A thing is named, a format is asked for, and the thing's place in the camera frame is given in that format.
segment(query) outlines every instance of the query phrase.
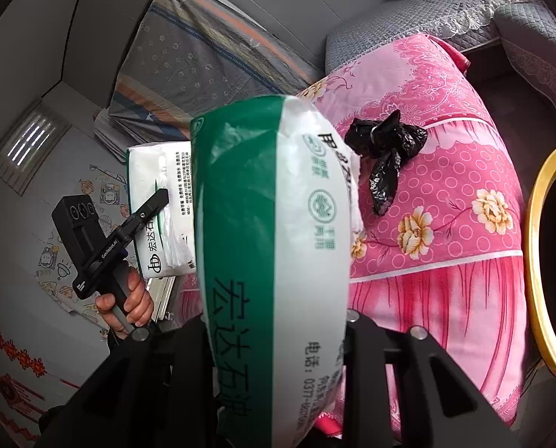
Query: black plastic bag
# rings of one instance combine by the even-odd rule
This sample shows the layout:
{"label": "black plastic bag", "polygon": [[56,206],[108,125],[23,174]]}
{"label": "black plastic bag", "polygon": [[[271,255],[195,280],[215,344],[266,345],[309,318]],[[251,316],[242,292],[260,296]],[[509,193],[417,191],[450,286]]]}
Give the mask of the black plastic bag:
{"label": "black plastic bag", "polygon": [[344,142],[361,157],[377,159],[369,176],[374,213],[384,215],[392,205],[400,168],[419,153],[427,141],[427,131],[400,122],[400,111],[383,122],[355,119]]}

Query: gold-rimmed mirror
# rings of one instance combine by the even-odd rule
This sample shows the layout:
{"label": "gold-rimmed mirror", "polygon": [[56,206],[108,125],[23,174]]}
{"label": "gold-rimmed mirror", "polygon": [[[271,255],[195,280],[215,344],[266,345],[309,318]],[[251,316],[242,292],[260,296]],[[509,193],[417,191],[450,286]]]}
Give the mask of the gold-rimmed mirror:
{"label": "gold-rimmed mirror", "polygon": [[556,375],[556,150],[543,164],[531,193],[524,251],[531,328]]}

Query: striped blanket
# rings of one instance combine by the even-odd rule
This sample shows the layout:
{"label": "striped blanket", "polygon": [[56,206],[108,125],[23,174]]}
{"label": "striped blanket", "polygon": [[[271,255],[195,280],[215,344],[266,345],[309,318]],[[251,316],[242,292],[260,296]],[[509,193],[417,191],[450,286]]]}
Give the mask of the striped blanket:
{"label": "striped blanket", "polygon": [[[129,144],[187,140],[193,116],[259,95],[297,94],[323,76],[217,0],[153,0],[117,76],[106,121]],[[99,128],[97,122],[101,138],[119,141]],[[118,148],[122,156],[125,144]]]}

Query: lace trim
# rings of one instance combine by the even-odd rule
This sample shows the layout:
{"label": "lace trim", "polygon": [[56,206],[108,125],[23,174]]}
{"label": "lace trim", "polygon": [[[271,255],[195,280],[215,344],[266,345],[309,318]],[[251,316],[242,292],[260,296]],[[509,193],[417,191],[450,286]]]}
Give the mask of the lace trim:
{"label": "lace trim", "polygon": [[540,84],[546,85],[554,93],[556,101],[556,68],[541,57],[521,49],[506,39],[502,39],[506,55],[529,76],[534,76]]}
{"label": "lace trim", "polygon": [[349,59],[348,61],[339,65],[332,72],[344,67],[345,65],[350,64],[353,61],[356,61],[359,57],[364,56],[366,53],[370,53],[373,50],[395,40],[399,40],[400,38],[410,37],[411,35],[416,35],[418,33],[426,33],[438,38],[451,38],[455,35],[464,35],[469,30],[477,30],[480,27],[486,27],[492,22],[496,8],[503,4],[506,4],[506,1],[487,0],[484,5],[465,10],[460,14],[455,13],[453,15],[444,15],[440,18],[435,18],[434,20],[416,25],[413,28],[409,28],[403,32],[399,32],[393,37],[380,40],[369,49],[364,50],[363,52],[356,55],[354,58]]}

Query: finger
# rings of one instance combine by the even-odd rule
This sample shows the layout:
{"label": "finger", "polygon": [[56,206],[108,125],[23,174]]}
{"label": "finger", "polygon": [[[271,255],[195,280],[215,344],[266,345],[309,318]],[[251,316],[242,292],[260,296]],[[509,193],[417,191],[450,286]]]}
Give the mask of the finger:
{"label": "finger", "polygon": [[149,301],[146,312],[141,316],[141,318],[139,320],[137,320],[135,322],[135,325],[138,326],[138,327],[142,327],[143,325],[148,323],[149,320],[152,319],[152,313],[153,312],[154,312],[154,300],[152,300],[152,298],[150,297],[150,301]]}
{"label": "finger", "polygon": [[129,315],[127,315],[127,320],[129,320],[130,323],[134,323],[136,320],[139,320],[140,317],[146,312],[151,298],[152,297],[148,292],[143,294],[139,305],[133,308]]}
{"label": "finger", "polygon": [[146,283],[145,281],[141,280],[136,287],[131,291],[131,294],[125,301],[125,311],[127,313],[131,313],[133,308],[141,303],[141,299],[143,298],[143,294],[146,292]]}
{"label": "finger", "polygon": [[106,295],[98,296],[95,299],[95,306],[100,312],[100,315],[103,313],[112,310],[115,306],[115,296],[112,293],[107,293]]}
{"label": "finger", "polygon": [[125,328],[112,313],[112,307],[115,305],[115,296],[108,293],[106,295],[98,296],[95,299],[95,306],[100,313],[102,319],[117,333],[125,333]]}
{"label": "finger", "polygon": [[137,271],[137,269],[135,269],[133,266],[130,266],[129,273],[127,274],[127,286],[129,287],[129,289],[131,291],[135,290],[135,288],[139,286],[139,283],[141,281],[143,280],[141,279],[139,271]]}

